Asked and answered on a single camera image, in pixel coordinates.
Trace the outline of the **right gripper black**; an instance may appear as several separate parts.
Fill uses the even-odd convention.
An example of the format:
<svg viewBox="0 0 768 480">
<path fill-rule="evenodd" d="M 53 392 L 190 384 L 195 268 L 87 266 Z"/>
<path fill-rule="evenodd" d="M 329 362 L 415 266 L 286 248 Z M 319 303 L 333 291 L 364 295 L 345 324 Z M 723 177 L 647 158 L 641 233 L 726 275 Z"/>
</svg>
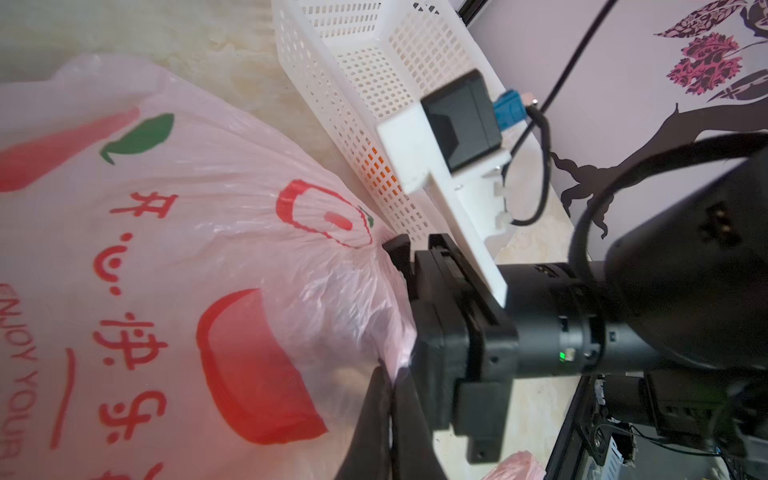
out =
<svg viewBox="0 0 768 480">
<path fill-rule="evenodd" d="M 518 333 L 455 242 L 432 234 L 413 251 L 407 235 L 383 245 L 404 276 L 417 330 L 410 372 L 429 432 L 468 440 L 471 464 L 501 457 Z"/>
</svg>

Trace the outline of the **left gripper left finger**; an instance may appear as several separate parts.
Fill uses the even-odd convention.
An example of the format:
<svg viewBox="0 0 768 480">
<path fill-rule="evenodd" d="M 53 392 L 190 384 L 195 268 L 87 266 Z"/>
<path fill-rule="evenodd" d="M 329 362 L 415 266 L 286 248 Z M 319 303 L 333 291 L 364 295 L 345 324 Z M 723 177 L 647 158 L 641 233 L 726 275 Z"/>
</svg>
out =
<svg viewBox="0 0 768 480">
<path fill-rule="evenodd" d="M 383 364 L 371 375 L 348 452 L 336 480 L 387 480 L 391 474 L 392 385 Z"/>
</svg>

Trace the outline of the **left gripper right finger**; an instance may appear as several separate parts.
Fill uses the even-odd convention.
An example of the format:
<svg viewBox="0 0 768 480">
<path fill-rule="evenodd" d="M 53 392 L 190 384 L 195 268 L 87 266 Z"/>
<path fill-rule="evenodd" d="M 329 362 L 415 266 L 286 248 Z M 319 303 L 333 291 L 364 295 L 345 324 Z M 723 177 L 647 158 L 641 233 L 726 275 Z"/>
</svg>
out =
<svg viewBox="0 0 768 480">
<path fill-rule="evenodd" d="M 392 397 L 392 476 L 399 480 L 446 480 L 432 444 L 409 369 L 398 371 Z"/>
</svg>

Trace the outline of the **pink printed plastic bag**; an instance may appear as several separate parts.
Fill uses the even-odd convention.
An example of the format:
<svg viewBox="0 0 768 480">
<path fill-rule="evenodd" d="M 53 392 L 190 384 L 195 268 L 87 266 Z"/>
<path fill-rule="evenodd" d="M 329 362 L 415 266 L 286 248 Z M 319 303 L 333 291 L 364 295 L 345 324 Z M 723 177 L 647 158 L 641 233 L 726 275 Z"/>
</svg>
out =
<svg viewBox="0 0 768 480">
<path fill-rule="evenodd" d="M 1 475 L 331 479 L 415 339 L 389 226 L 154 63 L 1 87 Z"/>
</svg>

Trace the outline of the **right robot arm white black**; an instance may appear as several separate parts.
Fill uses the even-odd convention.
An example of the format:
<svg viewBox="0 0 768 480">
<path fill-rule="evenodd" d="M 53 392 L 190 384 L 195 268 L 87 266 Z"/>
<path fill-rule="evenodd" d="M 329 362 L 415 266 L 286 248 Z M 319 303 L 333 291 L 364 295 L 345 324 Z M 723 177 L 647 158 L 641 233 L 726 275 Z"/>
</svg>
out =
<svg viewBox="0 0 768 480">
<path fill-rule="evenodd" d="M 599 210 L 672 170 L 736 168 L 587 257 Z M 620 174 L 579 219 L 564 263 L 502 265 L 496 299 L 447 235 L 413 251 L 385 246 L 405 276 L 417 339 L 400 402 L 417 408 L 408 441 L 452 429 L 472 463 L 499 460 L 517 379 L 603 377 L 570 430 L 602 461 L 634 424 L 661 443 L 767 475 L 767 137 L 736 133 L 656 154 Z"/>
</svg>

